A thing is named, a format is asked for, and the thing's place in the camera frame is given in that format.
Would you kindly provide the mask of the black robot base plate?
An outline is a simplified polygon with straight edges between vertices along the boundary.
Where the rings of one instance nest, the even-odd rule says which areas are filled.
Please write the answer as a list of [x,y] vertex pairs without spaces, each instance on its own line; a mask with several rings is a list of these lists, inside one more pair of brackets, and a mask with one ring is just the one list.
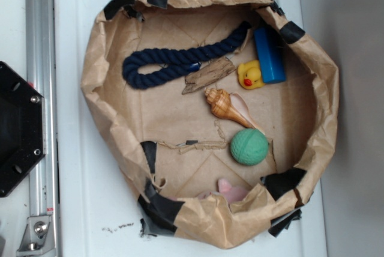
[[1,197],[45,156],[44,97],[1,62]]

